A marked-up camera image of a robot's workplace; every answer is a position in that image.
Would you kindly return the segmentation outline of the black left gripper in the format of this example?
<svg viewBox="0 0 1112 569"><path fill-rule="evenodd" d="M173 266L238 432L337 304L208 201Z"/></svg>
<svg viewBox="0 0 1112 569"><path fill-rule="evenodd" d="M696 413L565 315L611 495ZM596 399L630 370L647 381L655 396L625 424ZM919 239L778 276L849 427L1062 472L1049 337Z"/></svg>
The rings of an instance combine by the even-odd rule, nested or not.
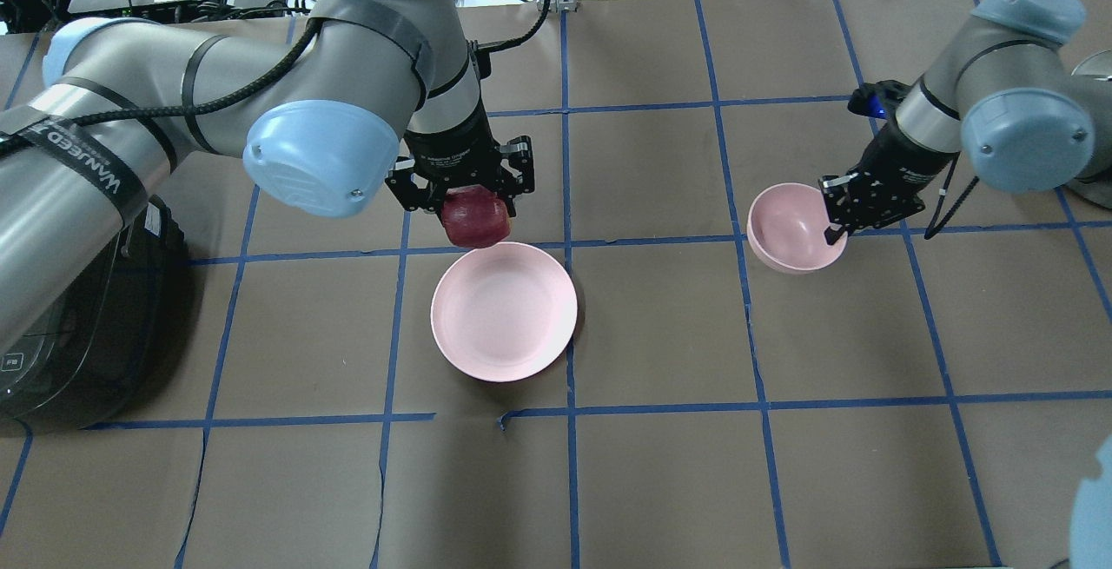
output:
<svg viewBox="0 0 1112 569"><path fill-rule="evenodd" d="M449 189L481 184L498 198L506 216L515 218L516 198L536 189L532 137L500 144L484 109L444 132L406 130L403 142L410 154L396 158L385 186L406 210L438 214Z"/></svg>

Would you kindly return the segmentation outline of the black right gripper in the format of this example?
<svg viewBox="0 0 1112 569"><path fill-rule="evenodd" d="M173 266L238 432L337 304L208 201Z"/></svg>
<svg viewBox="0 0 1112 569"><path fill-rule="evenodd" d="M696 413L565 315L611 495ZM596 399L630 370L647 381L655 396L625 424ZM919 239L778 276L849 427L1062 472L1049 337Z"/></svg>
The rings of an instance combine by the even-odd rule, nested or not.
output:
<svg viewBox="0 0 1112 569"><path fill-rule="evenodd" d="M824 174L820 192L834 246L851 231L885 228L925 208L920 193L960 157L959 114L922 81L862 83L851 93L851 114L884 119L857 164L845 174Z"/></svg>

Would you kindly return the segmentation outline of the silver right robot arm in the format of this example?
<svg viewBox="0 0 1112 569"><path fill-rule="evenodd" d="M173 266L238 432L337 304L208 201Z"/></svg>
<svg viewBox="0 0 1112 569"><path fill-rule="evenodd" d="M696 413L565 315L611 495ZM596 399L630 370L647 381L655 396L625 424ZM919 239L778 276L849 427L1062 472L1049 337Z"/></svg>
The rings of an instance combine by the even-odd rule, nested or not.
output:
<svg viewBox="0 0 1112 569"><path fill-rule="evenodd" d="M884 122L857 164L820 180L834 244L925 208L922 190L961 158L974 184L1009 193L1064 186L1109 208L1109 53L1068 70L1088 20L1080 0L981 0L913 83L863 83L848 111Z"/></svg>

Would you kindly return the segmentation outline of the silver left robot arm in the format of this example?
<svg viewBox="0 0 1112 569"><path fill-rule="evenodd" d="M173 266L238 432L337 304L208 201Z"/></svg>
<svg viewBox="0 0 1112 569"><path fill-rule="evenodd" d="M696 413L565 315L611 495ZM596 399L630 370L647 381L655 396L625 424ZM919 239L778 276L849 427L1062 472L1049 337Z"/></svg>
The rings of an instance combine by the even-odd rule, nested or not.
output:
<svg viewBox="0 0 1112 569"><path fill-rule="evenodd" d="M309 214L358 214L381 186L484 248L532 193L532 139L493 139L455 0L318 0L292 44L86 18L56 31L44 91L3 112L3 348L135 223L193 152L242 160Z"/></svg>

